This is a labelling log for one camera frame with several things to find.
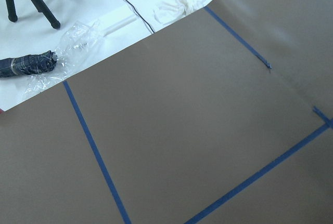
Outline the white plastic tube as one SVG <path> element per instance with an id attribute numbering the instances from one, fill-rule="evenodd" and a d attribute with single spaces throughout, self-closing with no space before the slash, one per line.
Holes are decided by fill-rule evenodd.
<path id="1" fill-rule="evenodd" d="M 137 16 L 126 5 L 103 15 L 100 18 L 103 37 L 136 21 Z"/>

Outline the crumpled white tissue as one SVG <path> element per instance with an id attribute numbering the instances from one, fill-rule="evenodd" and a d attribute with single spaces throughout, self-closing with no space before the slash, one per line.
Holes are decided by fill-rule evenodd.
<path id="1" fill-rule="evenodd" d="M 160 0 L 153 12 L 155 20 L 162 24 L 171 24 L 186 17 L 204 6 L 206 0 Z"/>

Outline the crumpled clear plastic wrap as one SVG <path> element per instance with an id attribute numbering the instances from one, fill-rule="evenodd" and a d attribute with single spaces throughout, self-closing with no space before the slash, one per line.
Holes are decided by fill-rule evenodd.
<path id="1" fill-rule="evenodd" d="M 63 34 L 54 50 L 57 61 L 55 68 L 47 73 L 28 76 L 23 100 L 30 99 L 78 73 L 95 47 L 101 43 L 101 39 L 99 20 L 91 25 L 77 21 Z"/>

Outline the folded dark blue umbrella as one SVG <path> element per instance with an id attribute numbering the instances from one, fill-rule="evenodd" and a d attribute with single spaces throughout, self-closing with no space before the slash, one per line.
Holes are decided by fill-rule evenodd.
<path id="1" fill-rule="evenodd" d="M 50 50 L 39 55 L 6 58 L 1 60 L 1 78 L 51 72 L 57 60 L 55 52 Z"/>

